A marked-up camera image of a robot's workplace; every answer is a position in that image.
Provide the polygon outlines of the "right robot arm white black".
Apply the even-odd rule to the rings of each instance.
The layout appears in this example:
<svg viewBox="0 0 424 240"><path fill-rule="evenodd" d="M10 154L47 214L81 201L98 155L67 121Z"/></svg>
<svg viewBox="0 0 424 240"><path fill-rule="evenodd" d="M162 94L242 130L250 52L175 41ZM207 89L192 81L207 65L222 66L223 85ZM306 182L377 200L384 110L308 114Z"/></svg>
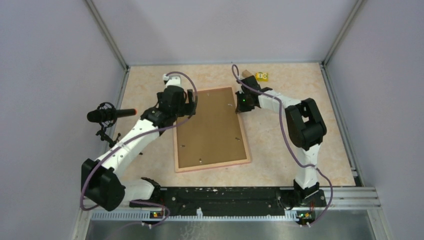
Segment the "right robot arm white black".
<svg viewBox="0 0 424 240"><path fill-rule="evenodd" d="M293 200L299 206L307 206L319 191L317 176L318 153L327 134L327 127L312 98L298 100L274 91L262 88L254 76L237 80L241 89L237 91L235 112L245 113L255 108L278 113L284 142L298 165L293 181Z"/></svg>

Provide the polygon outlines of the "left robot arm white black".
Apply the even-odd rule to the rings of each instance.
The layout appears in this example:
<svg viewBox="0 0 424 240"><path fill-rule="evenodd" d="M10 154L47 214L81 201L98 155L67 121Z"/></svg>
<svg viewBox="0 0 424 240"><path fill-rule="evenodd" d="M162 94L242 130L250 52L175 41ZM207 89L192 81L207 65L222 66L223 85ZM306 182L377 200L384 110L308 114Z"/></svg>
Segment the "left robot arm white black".
<svg viewBox="0 0 424 240"><path fill-rule="evenodd" d="M151 142L165 131L181 126L179 117L188 120L195 115L198 103L198 91L195 87L185 90L181 86L169 85L157 93L157 104L146 109L132 129L107 153L98 159L87 159L81 166L80 208L84 198L95 203L96 207L111 212L124 200L126 187L120 182L129 164Z"/></svg>

